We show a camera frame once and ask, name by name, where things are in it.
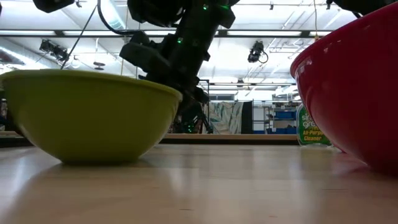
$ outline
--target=cable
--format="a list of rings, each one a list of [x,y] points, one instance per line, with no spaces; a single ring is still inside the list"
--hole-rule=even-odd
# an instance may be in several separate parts
[[[88,18],[88,20],[87,20],[85,26],[83,27],[83,29],[81,30],[81,33],[80,33],[79,37],[77,38],[75,44],[73,45],[72,49],[70,50],[67,59],[65,59],[65,61],[64,61],[63,64],[62,64],[61,70],[65,67],[65,64],[67,63],[68,58],[70,58],[70,56],[71,56],[73,50],[75,49],[77,43],[79,43],[79,40],[80,40],[80,38],[82,37],[83,33],[85,32],[86,27],[87,27],[88,23],[90,22],[91,18],[93,17],[94,12],[95,12],[96,9],[97,9],[97,6],[94,7],[93,12],[92,12],[91,15],[89,16],[89,18]]]
[[[359,13],[357,13],[357,12],[353,12],[353,14],[354,14],[354,16],[355,16],[357,19],[359,19],[359,18],[362,17],[362,16],[361,16]]]
[[[318,36],[318,12],[317,12],[317,0],[313,0],[313,7],[315,9],[315,40],[319,38]]]
[[[42,60],[42,59],[44,58],[44,56],[46,56],[47,54],[48,54],[48,52],[45,53],[45,54],[43,54],[43,56],[41,56],[37,61],[35,61],[35,63],[37,63],[37,62],[39,62],[40,60]]]
[[[268,54],[267,54],[265,51],[263,51],[262,53],[264,53],[264,55],[267,56],[267,60],[266,60],[265,62],[262,62],[262,61],[260,61],[260,59],[259,59],[259,62],[262,63],[262,64],[265,64],[265,63],[268,62],[269,57],[268,57]]]
[[[125,21],[125,25],[126,25],[126,29],[124,31],[127,31],[127,20],[129,19],[129,8],[126,7],[126,21]],[[123,66],[124,66],[124,58],[122,58],[122,68],[120,69],[120,75],[123,75]]]
[[[106,19],[102,13],[102,8],[101,8],[101,0],[97,0],[97,6],[98,6],[98,15],[99,18],[101,19],[102,23],[106,26],[106,28],[108,28],[110,31],[114,32],[115,34],[119,34],[119,35],[134,35],[136,33],[138,33],[138,30],[125,30],[125,31],[120,31],[120,30],[116,30],[113,29],[108,22],[106,22]]]

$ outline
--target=ceiling beam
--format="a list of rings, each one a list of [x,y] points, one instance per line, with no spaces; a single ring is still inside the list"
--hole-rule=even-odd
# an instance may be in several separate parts
[[[150,38],[163,38],[168,33],[174,33],[175,30],[142,30]],[[37,29],[0,29],[0,37],[42,37],[42,38],[78,38],[81,30],[37,30]],[[332,30],[319,30],[318,35],[323,37],[332,32]],[[227,32],[222,30],[217,32],[216,38],[301,38],[313,39],[314,30],[243,30],[230,29]],[[81,38],[123,38],[132,37],[121,36],[108,30],[86,30]]]

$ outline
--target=patterned cloth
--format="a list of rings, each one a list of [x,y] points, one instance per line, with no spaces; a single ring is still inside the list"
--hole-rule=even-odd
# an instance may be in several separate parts
[[[243,102],[210,102],[210,123],[215,134],[241,134]]]

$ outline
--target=table surface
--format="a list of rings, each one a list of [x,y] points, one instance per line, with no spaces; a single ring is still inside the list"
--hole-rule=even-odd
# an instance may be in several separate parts
[[[0,138],[19,137],[14,131],[0,131]],[[296,134],[166,134],[165,139],[297,140]]]
[[[157,146],[124,167],[0,151],[1,224],[342,224],[398,221],[398,180],[295,146]]]

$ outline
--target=shelving unit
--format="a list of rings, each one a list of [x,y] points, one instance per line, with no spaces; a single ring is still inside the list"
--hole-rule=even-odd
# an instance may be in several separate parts
[[[298,106],[285,106],[292,104],[298,102],[253,101],[254,134],[296,134]]]

